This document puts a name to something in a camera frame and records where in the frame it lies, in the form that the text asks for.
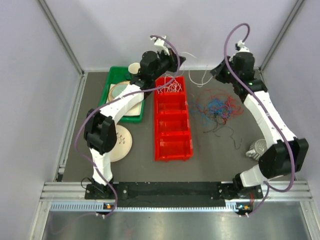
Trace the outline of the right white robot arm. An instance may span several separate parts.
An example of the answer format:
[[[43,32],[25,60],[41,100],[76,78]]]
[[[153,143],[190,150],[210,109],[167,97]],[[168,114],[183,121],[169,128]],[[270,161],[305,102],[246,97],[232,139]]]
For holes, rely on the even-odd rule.
[[[284,123],[264,82],[255,78],[254,63],[251,52],[238,51],[226,56],[210,72],[217,81],[232,84],[234,93],[251,112],[266,143],[258,163],[232,180],[233,192],[239,198],[249,195],[252,187],[300,172],[309,149],[308,141],[298,138]]]

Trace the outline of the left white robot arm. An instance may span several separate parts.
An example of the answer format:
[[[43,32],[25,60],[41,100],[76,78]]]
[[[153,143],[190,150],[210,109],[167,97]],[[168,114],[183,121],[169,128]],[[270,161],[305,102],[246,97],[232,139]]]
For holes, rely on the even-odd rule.
[[[110,183],[113,179],[111,151],[117,143],[117,123],[131,108],[150,95],[150,90],[156,87],[156,80],[161,75],[167,71],[178,71],[185,60],[184,56],[176,55],[172,49],[168,53],[144,52],[140,62],[129,65],[131,80],[125,89],[100,110],[92,109],[87,113],[89,120],[84,127],[84,139],[94,163],[91,184],[102,198],[109,198],[114,191]]]

